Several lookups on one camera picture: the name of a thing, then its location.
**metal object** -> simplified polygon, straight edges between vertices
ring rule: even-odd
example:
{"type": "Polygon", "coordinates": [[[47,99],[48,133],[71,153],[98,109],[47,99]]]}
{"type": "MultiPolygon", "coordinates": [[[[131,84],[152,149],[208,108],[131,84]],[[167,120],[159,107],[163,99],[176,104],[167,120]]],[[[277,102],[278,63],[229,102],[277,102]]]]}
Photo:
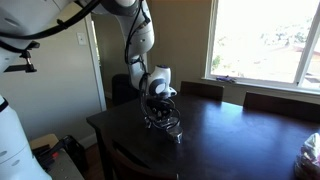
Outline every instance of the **metal object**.
{"type": "Polygon", "coordinates": [[[166,130],[167,132],[167,137],[173,141],[176,144],[180,144],[181,143],[181,139],[182,139],[182,128],[180,126],[174,126],[170,129],[166,130]]]}
{"type": "Polygon", "coordinates": [[[170,117],[166,121],[154,122],[157,127],[170,129],[173,126],[179,126],[180,121],[177,117],[170,117]]]}

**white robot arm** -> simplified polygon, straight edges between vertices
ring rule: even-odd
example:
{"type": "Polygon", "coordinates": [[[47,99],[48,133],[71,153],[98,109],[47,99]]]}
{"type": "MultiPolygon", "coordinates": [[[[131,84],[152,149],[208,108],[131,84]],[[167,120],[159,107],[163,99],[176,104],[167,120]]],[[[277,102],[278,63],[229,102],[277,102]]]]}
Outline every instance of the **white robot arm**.
{"type": "MultiPolygon", "coordinates": [[[[172,119],[174,107],[169,97],[176,91],[169,87],[170,69],[157,66],[148,74],[141,55],[148,52],[154,43],[153,27],[148,6],[143,0],[81,0],[76,3],[83,9],[69,20],[42,31],[57,15],[74,0],[0,0],[0,73],[26,70],[34,72],[29,49],[37,46],[32,40],[45,38],[72,26],[88,13],[116,15],[125,37],[125,62],[128,65],[131,83],[141,92],[141,109],[150,127],[168,129],[178,124],[172,119]],[[19,55],[26,65],[11,66],[19,55]],[[146,107],[152,109],[150,116],[146,107]]],[[[0,95],[0,179],[50,180],[36,158],[32,155],[27,138],[16,112],[0,95]]]]}

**floor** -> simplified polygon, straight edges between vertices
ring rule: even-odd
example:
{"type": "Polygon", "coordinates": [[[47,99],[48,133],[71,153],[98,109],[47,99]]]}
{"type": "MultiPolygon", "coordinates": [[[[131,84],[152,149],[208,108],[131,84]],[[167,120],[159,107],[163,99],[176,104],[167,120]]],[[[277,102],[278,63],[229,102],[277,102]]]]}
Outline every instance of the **floor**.
{"type": "MultiPolygon", "coordinates": [[[[112,100],[106,98],[107,109],[113,107],[112,100]]],[[[86,156],[89,165],[89,169],[82,173],[85,180],[103,180],[103,170],[100,160],[99,148],[97,144],[86,149],[86,156]]]]}

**white robot body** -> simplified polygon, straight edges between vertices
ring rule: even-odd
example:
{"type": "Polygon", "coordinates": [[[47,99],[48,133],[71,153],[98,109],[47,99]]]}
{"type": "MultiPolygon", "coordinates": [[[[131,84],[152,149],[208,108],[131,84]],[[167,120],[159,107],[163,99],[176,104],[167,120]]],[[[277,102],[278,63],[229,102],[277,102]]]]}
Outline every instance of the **white robot body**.
{"type": "Polygon", "coordinates": [[[115,0],[115,1],[123,7],[132,6],[135,2],[135,0],[115,0]]]}
{"type": "MultiPolygon", "coordinates": [[[[149,17],[150,23],[148,23],[142,29],[139,29],[138,31],[136,31],[132,36],[130,41],[128,59],[135,59],[134,57],[137,57],[141,54],[148,52],[154,44],[154,32],[153,32],[151,15],[150,15],[148,5],[145,1],[142,2],[142,8],[146,13],[147,17],[149,17]]],[[[133,29],[136,29],[141,23],[145,21],[144,17],[141,14],[142,12],[140,12],[140,15],[138,16],[133,29]]],[[[120,23],[120,27],[121,27],[122,34],[124,36],[125,43],[127,43],[126,40],[128,38],[129,31],[131,29],[132,22],[135,19],[135,16],[132,16],[132,17],[116,16],[116,18],[120,23]]]]}
{"type": "MultiPolygon", "coordinates": [[[[1,0],[0,32],[30,35],[42,31],[72,0],[1,0]]],[[[31,40],[0,38],[17,49],[25,49],[31,40]]],[[[21,55],[0,49],[0,74],[21,55]]],[[[0,95],[0,107],[5,100],[0,95]]],[[[51,180],[32,155],[16,112],[0,109],[0,179],[51,180]]]]}
{"type": "Polygon", "coordinates": [[[17,113],[2,96],[0,106],[0,179],[50,180],[31,153],[17,113]]]}
{"type": "MultiPolygon", "coordinates": [[[[0,32],[15,35],[30,35],[43,29],[72,0],[1,0],[0,32]]],[[[1,41],[18,49],[25,49],[31,40],[0,38],[1,41]]],[[[0,73],[4,72],[19,56],[0,49],[0,73]]]]}
{"type": "Polygon", "coordinates": [[[139,84],[140,84],[140,79],[143,76],[143,74],[145,73],[143,71],[143,69],[141,68],[141,64],[140,63],[135,63],[132,64],[130,66],[128,66],[128,69],[130,71],[130,82],[131,85],[135,88],[135,89],[140,89],[139,88],[139,84]]]}
{"type": "Polygon", "coordinates": [[[177,95],[177,91],[171,88],[171,70],[164,65],[156,66],[154,72],[148,78],[149,95],[168,98],[177,95]]]}

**white wall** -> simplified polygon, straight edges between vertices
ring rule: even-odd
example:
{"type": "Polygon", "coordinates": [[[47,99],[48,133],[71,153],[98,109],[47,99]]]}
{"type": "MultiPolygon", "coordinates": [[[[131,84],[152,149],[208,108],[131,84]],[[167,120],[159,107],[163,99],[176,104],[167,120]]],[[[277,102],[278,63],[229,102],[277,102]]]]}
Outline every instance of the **white wall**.
{"type": "MultiPolygon", "coordinates": [[[[72,4],[59,18],[66,20],[78,11],[72,4]]],[[[0,92],[17,111],[29,140],[54,133],[58,138],[73,135],[85,146],[94,143],[86,117],[100,112],[101,106],[90,47],[78,45],[77,32],[87,35],[84,20],[38,40],[40,49],[31,51],[38,72],[10,72],[0,77],[0,92]]]]}
{"type": "MultiPolygon", "coordinates": [[[[247,91],[261,92],[265,94],[298,99],[320,104],[320,96],[288,93],[271,89],[256,88],[237,84],[221,83],[202,80],[204,75],[207,44],[209,34],[209,22],[211,0],[149,0],[152,20],[155,30],[155,45],[149,51],[148,64],[152,71],[157,64],[166,64],[172,70],[172,86],[180,90],[180,83],[184,81],[202,82],[225,86],[223,101],[242,105],[247,91]]],[[[112,23],[115,19],[106,19],[104,22],[112,23]]],[[[119,43],[121,34],[117,26],[112,26],[105,31],[115,31],[113,39],[107,42],[110,46],[119,43]]],[[[112,49],[112,58],[122,58],[122,47],[112,49]]],[[[111,55],[102,55],[108,59],[111,55]]],[[[112,66],[112,72],[121,72],[119,66],[112,66]]]]}

